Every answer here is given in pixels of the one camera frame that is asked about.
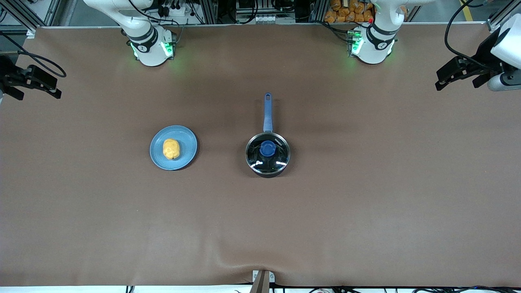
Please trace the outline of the yellow potato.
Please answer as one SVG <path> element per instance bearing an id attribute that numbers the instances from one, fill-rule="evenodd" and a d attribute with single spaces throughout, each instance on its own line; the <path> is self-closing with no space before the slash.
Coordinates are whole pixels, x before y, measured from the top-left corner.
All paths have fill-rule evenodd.
<path id="1" fill-rule="evenodd" d="M 180 156 L 181 148 L 177 140 L 168 138 L 163 142 L 162 153 L 168 160 L 174 160 Z"/>

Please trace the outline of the orange packaged snacks pile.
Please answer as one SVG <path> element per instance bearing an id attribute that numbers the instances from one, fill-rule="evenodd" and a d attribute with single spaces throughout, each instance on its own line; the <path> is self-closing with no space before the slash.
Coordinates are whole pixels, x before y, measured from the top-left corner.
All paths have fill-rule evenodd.
<path id="1" fill-rule="evenodd" d="M 370 0 L 329 0 L 324 15 L 327 23 L 371 23 L 376 6 Z"/>

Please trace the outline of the brown table cover cloth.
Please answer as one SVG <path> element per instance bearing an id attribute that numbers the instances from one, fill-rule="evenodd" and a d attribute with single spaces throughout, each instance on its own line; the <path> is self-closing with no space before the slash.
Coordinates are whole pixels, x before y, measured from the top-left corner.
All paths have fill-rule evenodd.
<path id="1" fill-rule="evenodd" d="M 384 63 L 319 25 L 188 27 L 143 66 L 117 28 L 41 28 L 57 100 L 0 105 L 0 286 L 521 287 L 521 90 L 437 91 L 443 25 Z M 198 151 L 167 171 L 153 137 Z"/>

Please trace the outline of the aluminium frame profile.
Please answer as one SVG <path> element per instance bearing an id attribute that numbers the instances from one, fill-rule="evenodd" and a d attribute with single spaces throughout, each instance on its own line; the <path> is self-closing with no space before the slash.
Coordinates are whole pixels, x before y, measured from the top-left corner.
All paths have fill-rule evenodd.
<path id="1" fill-rule="evenodd" d="M 0 0 L 0 31 L 28 32 L 52 26 L 64 0 Z"/>
<path id="2" fill-rule="evenodd" d="M 521 13 L 521 0 L 505 0 L 506 4 L 497 12 L 493 13 L 487 20 L 487 27 L 490 32 L 500 28 L 512 15 Z"/>

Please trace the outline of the blue round plate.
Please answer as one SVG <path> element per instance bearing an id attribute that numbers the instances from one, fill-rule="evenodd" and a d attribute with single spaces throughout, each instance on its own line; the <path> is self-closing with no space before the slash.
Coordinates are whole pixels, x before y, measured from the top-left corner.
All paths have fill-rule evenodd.
<path id="1" fill-rule="evenodd" d="M 175 140 L 179 145 L 179 156 L 168 158 L 164 155 L 164 143 Z M 179 171 L 192 163 L 198 151 L 197 137 L 192 130 L 181 125 L 163 128 L 153 137 L 149 155 L 151 161 L 159 168 L 167 171 Z"/>

